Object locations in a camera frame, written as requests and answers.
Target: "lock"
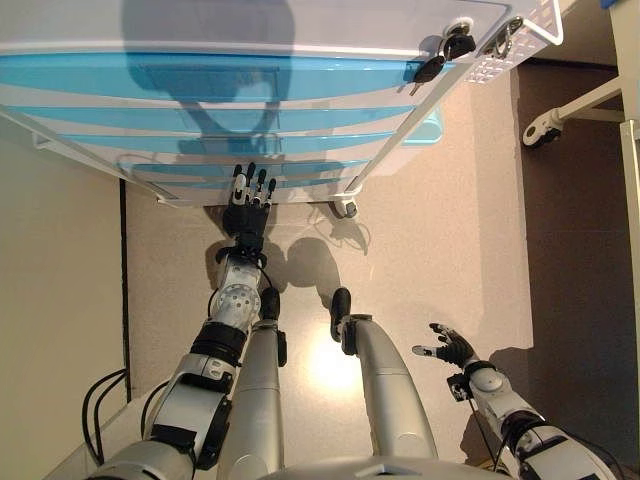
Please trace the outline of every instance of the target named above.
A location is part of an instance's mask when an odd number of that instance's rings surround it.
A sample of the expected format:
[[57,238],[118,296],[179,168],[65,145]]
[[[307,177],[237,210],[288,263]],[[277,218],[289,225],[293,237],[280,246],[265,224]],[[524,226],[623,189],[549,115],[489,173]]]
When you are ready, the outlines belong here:
[[424,62],[416,71],[413,77],[415,86],[410,95],[414,95],[423,83],[436,78],[446,62],[455,60],[476,49],[476,42],[469,35],[470,30],[471,19],[458,22],[446,30],[445,36],[438,46],[437,55]]

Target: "wall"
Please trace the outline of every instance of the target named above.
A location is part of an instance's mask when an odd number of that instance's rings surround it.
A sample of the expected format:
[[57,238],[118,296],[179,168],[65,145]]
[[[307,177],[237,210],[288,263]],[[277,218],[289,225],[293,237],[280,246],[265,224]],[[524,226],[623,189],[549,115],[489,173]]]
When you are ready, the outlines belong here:
[[537,58],[600,65],[616,64],[609,12],[595,0],[561,0],[564,41],[536,54]]
[[[123,366],[118,188],[0,117],[2,478],[42,478],[69,455],[84,393]],[[124,402],[121,387],[101,418]]]

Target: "blue drawer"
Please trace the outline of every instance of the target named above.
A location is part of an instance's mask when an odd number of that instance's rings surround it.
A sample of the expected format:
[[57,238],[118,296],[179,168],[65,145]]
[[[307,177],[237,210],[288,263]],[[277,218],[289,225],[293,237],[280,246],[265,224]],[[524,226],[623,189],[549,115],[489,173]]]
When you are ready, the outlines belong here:
[[180,102],[280,102],[407,84],[420,62],[190,53],[56,53],[0,57],[0,83]]
[[255,156],[322,152],[384,140],[392,132],[332,136],[121,136],[60,135],[72,142],[123,150],[140,150],[183,155]]
[[8,107],[12,112],[78,124],[211,134],[281,133],[338,128],[402,115],[413,106],[335,109]]

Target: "wire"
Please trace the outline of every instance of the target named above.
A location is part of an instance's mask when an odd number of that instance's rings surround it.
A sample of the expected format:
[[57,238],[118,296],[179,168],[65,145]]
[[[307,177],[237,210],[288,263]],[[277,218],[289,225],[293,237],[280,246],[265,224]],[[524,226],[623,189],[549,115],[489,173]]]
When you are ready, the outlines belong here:
[[207,317],[211,316],[211,302],[213,302],[213,297],[215,296],[217,291],[218,289],[216,288],[211,294],[211,296],[209,297],[209,301],[207,302]]
[[100,385],[102,385],[104,382],[112,379],[115,376],[126,373],[126,371],[127,370],[123,368],[113,373],[110,373],[109,375],[105,375],[96,383],[94,383],[91,386],[91,388],[89,388],[89,390],[84,396],[84,399],[82,400],[82,436],[84,437],[84,443],[87,445],[87,448],[89,449],[89,453],[91,454],[93,461],[96,462],[96,465],[100,465],[100,463],[99,463],[98,453],[95,447],[93,446],[93,443],[91,442],[91,435],[89,434],[89,422],[87,420],[87,415],[89,412],[89,401],[91,400],[91,395],[93,395],[93,392],[95,392],[96,389],[100,387]]
[[566,433],[567,435],[569,435],[570,437],[575,438],[579,442],[584,443],[586,445],[589,445],[591,447],[594,447],[594,448],[600,450],[600,452],[604,453],[605,456],[609,457],[609,460],[611,460],[611,463],[613,463],[616,466],[616,470],[618,470],[618,475],[620,475],[620,480],[624,480],[626,478],[625,475],[624,475],[624,472],[622,471],[622,467],[620,466],[620,463],[618,462],[618,459],[609,450],[607,450],[606,448],[598,445],[597,443],[590,442],[586,438],[582,438],[582,437],[576,435],[575,433],[572,433],[572,432],[570,432],[570,431],[568,431],[568,430],[566,430],[564,428],[562,429],[562,431],[564,433]]
[[500,444],[500,448],[498,449],[498,453],[496,453],[496,458],[493,460],[493,471],[494,472],[498,468],[498,463],[500,462],[500,457],[502,456],[502,451],[504,450],[504,447],[507,445],[507,439],[508,438],[509,438],[508,434],[504,436],[504,438],[502,439],[502,443]]
[[156,394],[160,390],[162,390],[164,387],[166,387],[168,384],[169,384],[169,380],[167,380],[166,382],[162,382],[160,385],[158,385],[156,388],[153,389],[153,391],[147,397],[147,400],[144,402],[144,407],[142,408],[142,415],[140,416],[140,437],[144,438],[144,427],[145,427],[145,424],[147,423],[147,410],[149,409],[151,400],[153,400],[153,397],[155,397]]
[[104,391],[96,400],[95,405],[93,406],[93,430],[96,436],[96,449],[98,453],[98,459],[100,460],[100,465],[104,464],[104,451],[102,450],[102,432],[100,431],[100,404],[104,397],[118,384],[120,383],[124,377],[126,377],[126,372],[121,374],[118,378],[116,378],[111,384],[104,389]]
[[269,284],[269,286],[271,288],[273,288],[273,283],[271,283],[271,279],[269,278],[269,275],[267,275],[267,272],[264,271],[264,268],[256,265],[258,267],[258,270],[260,270],[262,272],[262,274],[264,275],[264,278],[267,279],[267,283]]
[[480,419],[478,418],[478,412],[474,408],[473,403],[471,402],[471,399],[468,398],[467,401],[469,402],[469,406],[471,407],[471,411],[473,412],[473,418],[475,418],[476,423],[478,424],[478,429],[480,430],[480,435],[482,435],[482,440],[484,441],[484,445],[485,447],[487,447],[487,451],[489,452],[489,457],[491,458],[494,464],[497,464],[496,457],[493,455],[493,452],[491,451],[491,447],[489,446],[489,440],[487,440],[487,435],[484,433],[484,428],[482,428],[482,425],[480,424]]

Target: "drawer unit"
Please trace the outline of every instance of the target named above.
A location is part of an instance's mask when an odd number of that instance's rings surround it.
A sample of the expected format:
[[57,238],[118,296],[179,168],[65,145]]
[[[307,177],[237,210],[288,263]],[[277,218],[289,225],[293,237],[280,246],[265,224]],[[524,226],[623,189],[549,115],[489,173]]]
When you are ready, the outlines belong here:
[[[457,82],[561,37],[551,0],[0,4],[0,114],[38,148],[175,205],[226,203],[233,167],[250,162],[276,178],[277,202],[352,199],[406,163],[393,152],[416,127],[423,145],[440,138],[434,109]],[[418,86],[461,25],[477,48]]]

